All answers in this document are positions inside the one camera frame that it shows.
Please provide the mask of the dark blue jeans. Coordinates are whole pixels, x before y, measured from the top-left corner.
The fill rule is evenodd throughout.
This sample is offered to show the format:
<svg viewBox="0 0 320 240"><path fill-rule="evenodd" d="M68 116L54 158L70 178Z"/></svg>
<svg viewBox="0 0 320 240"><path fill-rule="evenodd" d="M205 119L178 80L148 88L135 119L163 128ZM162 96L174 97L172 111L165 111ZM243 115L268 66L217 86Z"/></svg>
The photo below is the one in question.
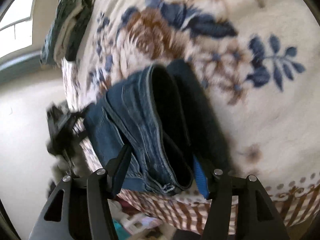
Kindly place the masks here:
<svg viewBox="0 0 320 240"><path fill-rule="evenodd" d="M194 165L211 177L231 169L229 149L190 64L153 65L88 106L84 126L101 164L132 148L123 188L173 196L191 187Z"/></svg>

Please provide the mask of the floral bed blanket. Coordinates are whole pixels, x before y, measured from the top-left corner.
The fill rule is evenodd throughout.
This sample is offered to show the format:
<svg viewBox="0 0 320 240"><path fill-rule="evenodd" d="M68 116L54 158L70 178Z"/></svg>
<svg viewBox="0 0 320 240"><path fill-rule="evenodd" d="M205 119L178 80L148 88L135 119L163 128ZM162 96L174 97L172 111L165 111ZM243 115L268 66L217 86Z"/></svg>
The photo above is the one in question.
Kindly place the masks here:
<svg viewBox="0 0 320 240"><path fill-rule="evenodd" d="M65 93L77 111L152 63L193 68L229 146L290 228L319 214L319 10L311 0L93 0Z"/></svg>

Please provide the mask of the window with white frame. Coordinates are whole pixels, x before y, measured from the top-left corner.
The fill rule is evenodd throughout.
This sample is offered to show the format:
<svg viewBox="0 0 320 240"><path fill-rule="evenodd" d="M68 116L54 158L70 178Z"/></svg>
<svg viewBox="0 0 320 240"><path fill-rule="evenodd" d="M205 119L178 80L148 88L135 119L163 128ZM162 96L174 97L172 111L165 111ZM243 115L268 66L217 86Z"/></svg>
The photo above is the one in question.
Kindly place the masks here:
<svg viewBox="0 0 320 240"><path fill-rule="evenodd" d="M14 0L1 20L1 57L32 45L35 0Z"/></svg>

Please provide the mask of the folded dark jeans bottom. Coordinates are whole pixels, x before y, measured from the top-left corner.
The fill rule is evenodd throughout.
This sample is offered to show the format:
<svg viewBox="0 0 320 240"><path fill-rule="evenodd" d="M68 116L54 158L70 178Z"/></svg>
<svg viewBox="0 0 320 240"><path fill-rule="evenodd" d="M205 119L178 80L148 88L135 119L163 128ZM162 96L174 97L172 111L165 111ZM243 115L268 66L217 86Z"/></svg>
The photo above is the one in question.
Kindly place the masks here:
<svg viewBox="0 0 320 240"><path fill-rule="evenodd" d="M71 29L67 42L65 58L67 61L75 61L79 46L85 34L87 25L92 15L92 0L81 0L82 10L75 17L75 25Z"/></svg>

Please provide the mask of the folded blue jeans top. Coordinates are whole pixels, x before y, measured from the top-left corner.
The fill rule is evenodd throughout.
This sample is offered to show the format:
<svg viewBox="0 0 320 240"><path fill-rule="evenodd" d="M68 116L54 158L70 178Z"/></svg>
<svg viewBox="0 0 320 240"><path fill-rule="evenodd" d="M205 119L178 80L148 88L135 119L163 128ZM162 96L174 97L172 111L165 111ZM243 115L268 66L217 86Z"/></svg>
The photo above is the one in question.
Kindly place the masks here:
<svg viewBox="0 0 320 240"><path fill-rule="evenodd" d="M40 63L54 65L54 49L57 38L60 34L62 25L66 22L67 17L76 8L77 0L59 0L55 12L55 18L50 26L48 34L44 39L44 44L41 50Z"/></svg>

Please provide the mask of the right striped curtain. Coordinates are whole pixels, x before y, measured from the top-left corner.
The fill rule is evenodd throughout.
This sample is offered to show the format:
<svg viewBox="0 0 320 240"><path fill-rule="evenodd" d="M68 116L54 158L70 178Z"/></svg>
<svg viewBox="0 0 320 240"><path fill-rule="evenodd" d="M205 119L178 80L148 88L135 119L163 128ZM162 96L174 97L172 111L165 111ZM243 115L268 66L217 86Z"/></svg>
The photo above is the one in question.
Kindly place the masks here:
<svg viewBox="0 0 320 240"><path fill-rule="evenodd" d="M40 51L33 51L1 63L0 84L41 70Z"/></svg>

